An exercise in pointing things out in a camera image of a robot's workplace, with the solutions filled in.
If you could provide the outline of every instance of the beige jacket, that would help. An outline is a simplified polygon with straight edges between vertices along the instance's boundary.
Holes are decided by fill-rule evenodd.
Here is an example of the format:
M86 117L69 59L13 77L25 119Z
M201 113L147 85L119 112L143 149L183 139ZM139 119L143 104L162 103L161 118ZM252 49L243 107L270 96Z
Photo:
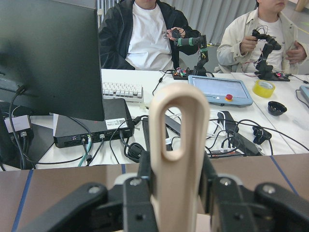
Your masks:
M248 12L236 18L225 30L221 45L217 50L219 66L215 72L239 73L243 63L249 61L252 52L241 55L239 44L244 36L252 35L252 30L257 28L258 9ZM299 42L305 49L307 57L299 64L290 64L286 52L295 49L294 41L297 40L298 28L283 13L279 14L283 28L283 39L285 42L283 58L281 62L282 70L286 73L298 74L298 65L304 63L309 57L309 45Z

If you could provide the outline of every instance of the white t-shirt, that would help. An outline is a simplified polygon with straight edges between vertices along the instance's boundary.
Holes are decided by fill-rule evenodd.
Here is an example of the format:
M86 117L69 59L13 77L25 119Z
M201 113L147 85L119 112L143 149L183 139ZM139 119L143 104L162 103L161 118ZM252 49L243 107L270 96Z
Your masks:
M281 25L281 20L280 18L274 22L274 23L268 23L260 18L258 19L258 26L264 26L265 29L265 34L270 35L272 37L275 37L274 39L281 45L280 50L273 50L269 55L266 60L266 63L268 65L273 66L273 72L278 72L281 71L281 62L283 58L283 51L284 51L284 40L283 40L283 33L282 33L282 25ZM259 30L259 32L264 34L264 31L262 29ZM257 61L260 58L260 55L262 53L262 50L264 48L264 45L267 42L265 40L259 40L257 42L257 45L255 49L252 52L250 61ZM253 73L256 70L254 67L253 63L245 64L243 66L243 70L246 73Z
M133 31L126 61L136 70L174 69L167 28L158 4L153 10L133 4Z

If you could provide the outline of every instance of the keyboard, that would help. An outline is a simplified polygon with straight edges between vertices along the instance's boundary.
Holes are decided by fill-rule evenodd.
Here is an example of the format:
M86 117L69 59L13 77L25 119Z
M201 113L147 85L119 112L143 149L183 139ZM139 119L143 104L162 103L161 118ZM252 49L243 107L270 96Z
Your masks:
M144 90L141 85L128 83L102 83L103 98L123 98L127 102L144 102Z

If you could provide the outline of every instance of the man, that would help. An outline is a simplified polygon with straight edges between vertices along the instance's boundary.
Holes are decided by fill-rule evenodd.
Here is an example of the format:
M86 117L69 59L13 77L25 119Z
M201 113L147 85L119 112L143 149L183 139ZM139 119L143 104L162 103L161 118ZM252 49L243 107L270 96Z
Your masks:
M298 28L281 11L287 0L256 0L258 8L235 19L225 30L217 50L219 67L224 73L253 73L255 63L266 43L252 36L252 30L275 37L281 45L279 51L272 51L267 64L273 72L284 71L297 74L298 65L308 59L308 45L297 41Z
M179 67L179 51L187 55L197 46L175 47L173 29L183 38L200 33L188 26L182 12L159 0L124 0L110 8L99 28L101 67L105 69L169 70Z

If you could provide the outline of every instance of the blue line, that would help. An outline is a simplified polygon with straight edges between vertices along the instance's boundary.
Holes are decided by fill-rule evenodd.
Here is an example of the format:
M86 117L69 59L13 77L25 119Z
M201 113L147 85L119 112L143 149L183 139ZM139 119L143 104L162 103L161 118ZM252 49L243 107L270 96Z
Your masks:
M122 174L126 173L126 165L125 164L121 164L121 171L122 171Z
M21 196L21 199L20 199L20 202L19 202L19 207L18 207L16 216L15 216L15 220L14 220L14 223L13 223L12 232L15 232L17 230L19 220L20 220L20 217L21 217L21 213L23 211L24 204L25 204L25 201L26 201L26 196L27 196L27 193L28 193L28 190L29 190L32 174L33 174L33 170L30 170L29 173L28 173L27 181L25 183L23 195Z
M281 173L281 175L283 176L283 178L285 179L285 181L288 183L288 185L291 187L292 191L299 196L298 192L296 191L296 189L294 188L294 186L292 185L292 183L290 182L289 178L285 175L284 171L281 169L281 167L279 166L279 164L277 163L277 161L275 160L275 158L273 156L270 156L271 160L274 162L274 164L276 165L276 167L278 168L279 172Z

